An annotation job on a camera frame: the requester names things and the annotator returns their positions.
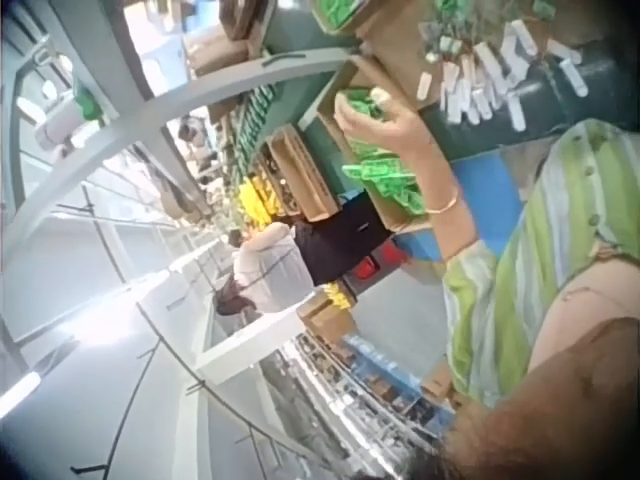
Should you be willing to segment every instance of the striped sleeve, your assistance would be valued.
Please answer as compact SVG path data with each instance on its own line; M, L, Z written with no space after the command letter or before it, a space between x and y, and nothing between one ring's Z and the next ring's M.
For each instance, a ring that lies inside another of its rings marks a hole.
M443 279L447 358L454 386L487 405L500 397L493 338L497 264L497 257L479 240L448 262Z

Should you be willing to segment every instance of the ceiling light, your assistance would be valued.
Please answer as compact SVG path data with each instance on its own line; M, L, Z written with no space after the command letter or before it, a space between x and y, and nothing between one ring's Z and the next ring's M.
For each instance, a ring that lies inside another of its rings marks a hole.
M60 60L62 68L64 68L69 73L73 72L73 63L71 63L69 57L67 57L66 55L58 55L58 60Z
M18 108L22 110L22 113L24 113L27 117L29 117L36 123L44 123L47 119L47 114L44 113L44 110L42 110L42 108L33 103L31 100L28 100L24 97L18 97L16 105L18 105Z
M51 80L47 80L42 84L42 94L49 100L58 98L58 89Z
M38 388L42 378L36 372L30 372L0 397L0 419L19 405Z

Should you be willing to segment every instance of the hand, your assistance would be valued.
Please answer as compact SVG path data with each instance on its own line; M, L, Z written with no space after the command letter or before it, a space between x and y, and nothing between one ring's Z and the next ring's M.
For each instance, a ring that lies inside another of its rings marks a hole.
M433 148L431 133L416 113L388 95L378 106L385 122L357 112L339 93L335 101L336 122L348 138L389 150L411 168L414 161L424 159Z

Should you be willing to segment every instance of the white shirt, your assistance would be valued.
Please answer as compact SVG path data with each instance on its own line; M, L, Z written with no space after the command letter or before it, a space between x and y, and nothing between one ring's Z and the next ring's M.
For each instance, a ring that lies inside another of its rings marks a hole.
M293 233L273 223L244 243L233 261L242 295L263 313L276 313L304 300L314 290Z

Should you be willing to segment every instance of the person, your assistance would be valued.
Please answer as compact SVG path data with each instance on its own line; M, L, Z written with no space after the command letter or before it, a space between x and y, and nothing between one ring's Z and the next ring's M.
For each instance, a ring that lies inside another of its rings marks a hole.
M216 292L216 311L285 310L348 273L390 236L365 192L326 220L298 220L291 227L274 222L250 240L230 232L237 252L233 273Z
M638 452L640 136L568 129L498 258L425 124L384 97L386 121L341 95L336 121L416 174L447 264L453 383L489 407L404 478L619 478L606 472Z

